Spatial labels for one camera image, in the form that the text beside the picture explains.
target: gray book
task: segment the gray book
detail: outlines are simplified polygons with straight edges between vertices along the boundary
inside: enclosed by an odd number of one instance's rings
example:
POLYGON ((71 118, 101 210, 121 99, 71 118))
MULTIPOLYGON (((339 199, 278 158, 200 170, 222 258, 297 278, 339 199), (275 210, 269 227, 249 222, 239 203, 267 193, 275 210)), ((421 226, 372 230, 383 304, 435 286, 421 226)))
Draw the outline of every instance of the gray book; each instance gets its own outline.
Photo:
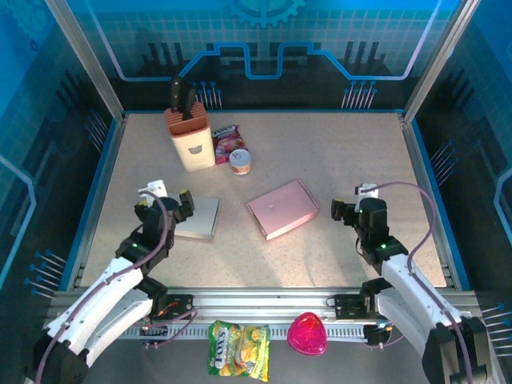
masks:
MULTIPOLYGON (((179 194, 168 195, 179 202, 179 194)), ((192 196, 192 198, 195 205, 194 215, 177 224, 174 235, 180 238, 211 240, 214 238, 221 201, 218 198, 204 198, 201 196, 192 196)))

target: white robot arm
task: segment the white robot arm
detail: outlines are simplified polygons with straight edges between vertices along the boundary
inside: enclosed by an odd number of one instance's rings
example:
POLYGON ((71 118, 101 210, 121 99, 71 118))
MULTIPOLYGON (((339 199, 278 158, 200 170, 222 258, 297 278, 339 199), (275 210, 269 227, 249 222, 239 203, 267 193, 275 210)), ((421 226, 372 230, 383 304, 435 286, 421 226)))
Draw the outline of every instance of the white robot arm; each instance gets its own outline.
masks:
POLYGON ((139 191, 150 195, 135 206, 140 227, 122 241, 99 279, 37 336, 26 367, 36 384, 83 382, 108 345, 137 321, 153 322, 168 306, 167 288, 148 273, 169 256, 176 223, 192 216, 194 201, 184 190, 180 205, 166 196, 162 181, 155 183, 139 191))
MULTIPOLYGON (((360 255, 381 276, 362 285, 359 307, 396 325, 422 356, 430 383, 486 383, 492 371, 485 326, 478 318, 463 316, 429 283, 412 259, 418 246, 409 254, 390 236, 387 206, 378 198, 377 186, 362 184, 356 194, 357 204, 333 200, 331 217, 355 229, 360 255)), ((337 305, 350 306, 354 298, 350 300, 337 298, 337 305)))

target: candy bag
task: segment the candy bag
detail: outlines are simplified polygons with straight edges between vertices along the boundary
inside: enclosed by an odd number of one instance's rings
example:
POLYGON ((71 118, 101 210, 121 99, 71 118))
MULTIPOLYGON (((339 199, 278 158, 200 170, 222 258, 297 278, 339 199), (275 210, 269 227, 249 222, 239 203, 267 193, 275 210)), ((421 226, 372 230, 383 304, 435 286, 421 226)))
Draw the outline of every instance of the candy bag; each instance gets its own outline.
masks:
POLYGON ((208 329, 208 372, 269 381, 268 326, 240 326, 216 321, 208 329))
POLYGON ((247 150, 246 143, 238 132, 238 126, 227 126, 211 133, 214 141, 215 164, 223 164, 230 160, 234 150, 247 150))

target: glass wall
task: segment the glass wall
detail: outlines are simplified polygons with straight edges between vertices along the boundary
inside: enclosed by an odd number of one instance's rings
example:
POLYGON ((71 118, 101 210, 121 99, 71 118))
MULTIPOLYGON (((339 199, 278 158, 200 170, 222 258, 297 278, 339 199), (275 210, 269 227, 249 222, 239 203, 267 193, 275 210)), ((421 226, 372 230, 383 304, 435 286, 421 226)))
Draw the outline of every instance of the glass wall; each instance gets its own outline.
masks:
POLYGON ((70 0, 127 110, 401 109, 459 0, 70 0))
POLYGON ((44 2, 0 2, 0 382, 57 288, 111 117, 44 2))
MULTIPOLYGON (((484 309, 504 304, 488 313, 498 324, 512 310, 511 19, 507 0, 481 1, 417 116, 470 284, 484 309)), ((495 345, 512 343, 507 328, 495 345)))

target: knife handle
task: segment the knife handle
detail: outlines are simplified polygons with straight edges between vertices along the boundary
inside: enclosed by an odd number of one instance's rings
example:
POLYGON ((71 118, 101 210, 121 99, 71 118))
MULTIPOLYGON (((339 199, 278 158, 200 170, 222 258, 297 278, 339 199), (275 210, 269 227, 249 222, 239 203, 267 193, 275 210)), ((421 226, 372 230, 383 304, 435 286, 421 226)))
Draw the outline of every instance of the knife handle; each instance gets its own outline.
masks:
POLYGON ((182 78, 175 76, 170 84, 170 110, 178 112, 179 110, 179 89, 182 84, 182 78))
POLYGON ((183 103, 183 120, 189 120, 193 117, 190 112, 192 111, 192 107, 195 103, 196 92, 197 90, 192 86, 186 93, 185 101, 183 103))

